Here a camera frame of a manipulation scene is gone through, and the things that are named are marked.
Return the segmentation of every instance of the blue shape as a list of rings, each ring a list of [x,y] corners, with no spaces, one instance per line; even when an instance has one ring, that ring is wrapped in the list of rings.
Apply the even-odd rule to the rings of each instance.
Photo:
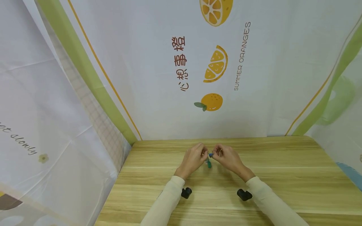
[[[336,163],[362,192],[362,175],[359,172],[357,172],[357,170],[353,169],[352,167],[344,163],[341,162],[336,162]]]

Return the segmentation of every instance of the black clamp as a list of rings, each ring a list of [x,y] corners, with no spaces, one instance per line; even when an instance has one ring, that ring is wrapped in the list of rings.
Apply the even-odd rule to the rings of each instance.
[[[253,197],[253,195],[250,192],[248,192],[248,191],[245,192],[243,189],[239,189],[236,194],[243,201],[247,201]]]
[[[192,193],[191,188],[182,189],[181,196],[184,197],[185,199],[188,199],[191,193]]]

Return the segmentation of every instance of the orange illustration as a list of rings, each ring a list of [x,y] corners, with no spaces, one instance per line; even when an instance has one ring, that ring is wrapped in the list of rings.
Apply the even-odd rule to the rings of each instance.
[[[209,93],[201,99],[201,103],[196,102],[194,105],[203,111],[216,111],[223,105],[223,98],[217,93]]]
[[[216,50],[211,57],[211,64],[206,69],[204,82],[215,82],[223,76],[227,67],[227,54],[221,46],[216,46]]]
[[[228,18],[233,0],[200,0],[201,13],[210,25],[220,26]]]

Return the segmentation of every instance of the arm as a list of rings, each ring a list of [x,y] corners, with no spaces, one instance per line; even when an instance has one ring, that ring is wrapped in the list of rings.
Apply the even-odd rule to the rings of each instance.
[[[207,148],[198,143],[186,151],[181,165],[158,196],[141,222],[141,226],[166,226],[176,208],[185,180],[197,170],[208,156]]]
[[[166,226],[171,213],[181,198],[185,181],[181,177],[172,176],[158,196],[151,209],[141,222],[141,226]]]
[[[217,144],[214,148],[212,158],[244,180],[250,188],[249,192],[253,195],[253,200],[256,205],[269,217],[275,226],[308,225],[295,211],[285,204],[267,184],[262,182],[259,177],[256,177],[255,174],[242,163],[238,153],[231,147]]]
[[[294,210],[281,200],[273,190],[259,177],[253,177],[246,182],[253,195],[253,200],[260,210],[269,217],[275,226],[308,225]]]

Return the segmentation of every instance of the wooden tabletop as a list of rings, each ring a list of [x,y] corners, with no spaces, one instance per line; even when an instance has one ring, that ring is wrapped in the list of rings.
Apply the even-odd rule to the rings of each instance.
[[[136,226],[182,161],[198,142],[209,150],[229,145],[246,166],[311,226],[362,225],[362,193],[307,136],[208,140],[138,141],[123,166],[96,226]],[[211,159],[186,181],[189,199],[181,198],[169,225],[272,225],[252,200],[237,195],[245,183]]]

